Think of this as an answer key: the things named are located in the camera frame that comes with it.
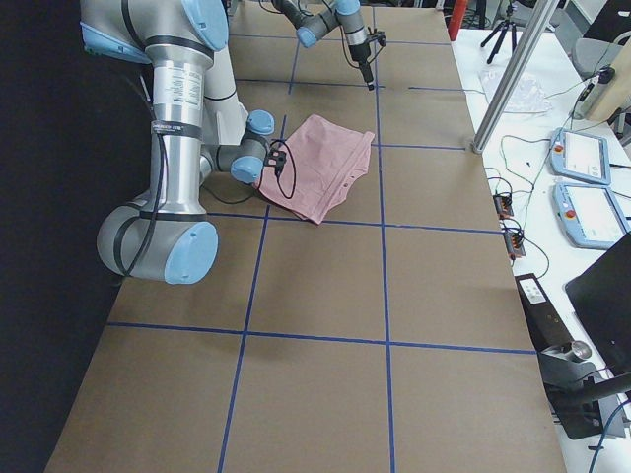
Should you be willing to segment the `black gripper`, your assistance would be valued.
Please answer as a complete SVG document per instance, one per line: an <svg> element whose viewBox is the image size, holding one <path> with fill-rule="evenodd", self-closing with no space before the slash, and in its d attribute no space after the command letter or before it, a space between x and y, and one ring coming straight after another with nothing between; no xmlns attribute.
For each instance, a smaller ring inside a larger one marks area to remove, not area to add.
<svg viewBox="0 0 631 473"><path fill-rule="evenodd" d="M369 91L375 89L375 79L372 68L370 67L371 48L366 43L351 44L348 46L351 54L352 63L361 69L362 77Z"/></svg>

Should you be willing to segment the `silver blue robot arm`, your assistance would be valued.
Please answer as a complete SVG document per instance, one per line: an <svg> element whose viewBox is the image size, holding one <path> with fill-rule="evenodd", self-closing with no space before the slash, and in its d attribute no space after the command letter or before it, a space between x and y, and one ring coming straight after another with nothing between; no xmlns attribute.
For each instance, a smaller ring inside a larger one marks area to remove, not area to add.
<svg viewBox="0 0 631 473"><path fill-rule="evenodd" d="M294 1L272 1L271 4L295 27L297 38L304 48L313 47L333 30L340 28L350 53L350 56L346 56L348 64L361 72L370 91L375 88L371 64L376 56L371 56L371 44L376 42L385 47L386 36L383 31L371 30L365 24L359 1L324 1L325 8L316 14L303 11Z"/></svg>
<svg viewBox="0 0 631 473"><path fill-rule="evenodd" d="M257 183L274 118L239 101L219 1L85 1L81 27L88 51L153 69L153 88L142 93L151 116L150 186L106 217L100 258L124 277L194 284L219 247L200 187L214 172Z"/></svg>

